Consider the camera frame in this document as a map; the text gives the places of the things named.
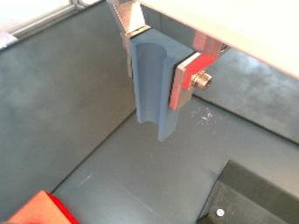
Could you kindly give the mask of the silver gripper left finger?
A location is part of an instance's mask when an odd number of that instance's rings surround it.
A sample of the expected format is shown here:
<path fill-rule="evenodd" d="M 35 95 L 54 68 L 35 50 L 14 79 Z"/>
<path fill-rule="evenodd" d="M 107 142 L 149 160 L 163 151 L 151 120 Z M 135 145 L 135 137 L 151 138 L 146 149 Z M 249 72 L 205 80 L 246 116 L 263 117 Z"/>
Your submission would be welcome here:
<path fill-rule="evenodd" d="M 147 31 L 150 26 L 146 24 L 142 5 L 137 0 L 107 0 L 107 5 L 121 30 L 123 46 L 127 53 L 129 76 L 133 77 L 134 72 L 130 39 Z"/>

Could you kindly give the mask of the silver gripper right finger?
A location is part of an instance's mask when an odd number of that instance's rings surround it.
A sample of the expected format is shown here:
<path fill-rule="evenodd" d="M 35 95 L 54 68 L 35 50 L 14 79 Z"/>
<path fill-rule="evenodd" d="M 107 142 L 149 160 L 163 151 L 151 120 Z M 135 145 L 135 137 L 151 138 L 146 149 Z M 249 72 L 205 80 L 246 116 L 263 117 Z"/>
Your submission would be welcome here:
<path fill-rule="evenodd" d="M 201 31 L 195 32 L 193 46 L 197 52 L 182 61 L 174 71 L 170 107 L 178 110 L 191 99 L 194 89 L 206 90 L 213 77 L 205 69 L 227 51 L 227 45 Z"/>

